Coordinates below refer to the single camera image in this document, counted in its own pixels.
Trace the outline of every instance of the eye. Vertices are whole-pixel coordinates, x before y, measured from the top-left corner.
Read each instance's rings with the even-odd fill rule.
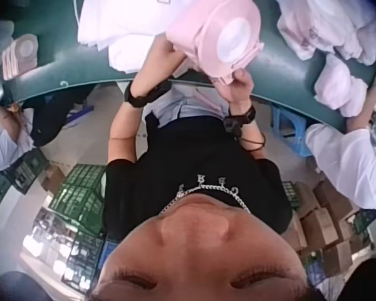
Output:
[[[157,283],[152,281],[150,277],[146,275],[137,275],[137,273],[130,273],[125,271],[117,272],[113,279],[131,283],[132,285],[135,285],[144,290],[153,290],[157,286]]]
[[[240,274],[230,285],[236,289],[243,289],[270,278],[285,278],[285,276],[281,270],[275,268],[263,270],[250,269]]]

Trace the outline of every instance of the silver chain necklace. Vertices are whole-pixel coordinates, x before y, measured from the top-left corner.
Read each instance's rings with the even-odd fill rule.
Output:
[[[163,210],[159,213],[159,215],[164,214],[167,210],[170,209],[170,207],[172,207],[176,202],[178,202],[184,196],[187,196],[188,194],[191,194],[191,193],[193,193],[197,190],[201,190],[201,189],[216,190],[216,191],[222,191],[224,193],[227,193],[237,201],[237,203],[243,208],[243,210],[245,210],[246,212],[251,214],[250,210],[245,205],[244,201],[238,196],[238,188],[233,187],[230,190],[230,189],[224,187],[224,185],[226,183],[225,177],[219,178],[219,185],[207,185],[207,184],[204,184],[204,182],[205,182],[205,176],[203,176],[202,174],[198,174],[198,183],[199,183],[198,186],[191,188],[191,189],[188,189],[187,191],[184,191],[184,185],[181,184],[175,198],[166,207],[163,208]]]

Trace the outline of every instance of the bracelet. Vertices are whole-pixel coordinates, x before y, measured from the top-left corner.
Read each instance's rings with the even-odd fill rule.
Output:
[[[263,137],[263,142],[255,142],[255,141],[247,140],[245,138],[239,138],[239,140],[242,140],[242,141],[245,141],[245,142],[249,142],[249,143],[252,143],[252,144],[260,145],[260,147],[258,147],[257,149],[251,149],[251,150],[245,149],[248,152],[254,152],[254,151],[258,151],[258,150],[264,148],[264,146],[266,145],[266,136],[262,132],[261,132],[261,135]]]

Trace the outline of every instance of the nose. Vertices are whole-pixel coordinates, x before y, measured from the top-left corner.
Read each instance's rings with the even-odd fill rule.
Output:
[[[225,241],[229,220],[220,209],[191,204],[176,209],[162,220],[160,232],[165,244],[189,248],[217,247]]]

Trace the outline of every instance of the black watch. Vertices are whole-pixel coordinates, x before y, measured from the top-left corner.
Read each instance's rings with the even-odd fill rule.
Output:
[[[171,90],[171,82],[169,82],[168,80],[164,80],[160,84],[158,84],[152,91],[150,91],[146,96],[135,98],[131,95],[131,85],[132,82],[128,84],[127,89],[125,90],[124,99],[126,102],[131,103],[131,106],[133,106],[134,108],[143,108],[148,103],[154,102],[159,97],[163,96]]]
[[[244,115],[236,115],[231,116],[231,112],[229,116],[224,118],[224,128],[226,132],[234,134],[236,137],[241,137],[243,132],[241,128],[244,124],[250,124],[252,121],[255,120],[256,110],[252,105],[249,110]]]

